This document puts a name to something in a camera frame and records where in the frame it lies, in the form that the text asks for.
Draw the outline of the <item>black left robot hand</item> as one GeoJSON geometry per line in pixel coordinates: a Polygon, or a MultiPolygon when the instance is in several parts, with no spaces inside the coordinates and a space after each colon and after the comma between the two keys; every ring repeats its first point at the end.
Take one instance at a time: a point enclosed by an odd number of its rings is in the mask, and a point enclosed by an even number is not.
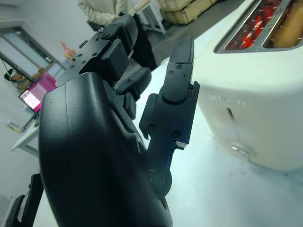
{"type": "Polygon", "coordinates": [[[43,98],[39,163],[61,227],[173,226],[170,165],[189,143],[200,88],[191,80],[194,40],[175,47],[135,127],[136,101],[152,77],[143,68],[122,79],[137,36],[133,17],[121,16],[74,54],[43,98]]]}

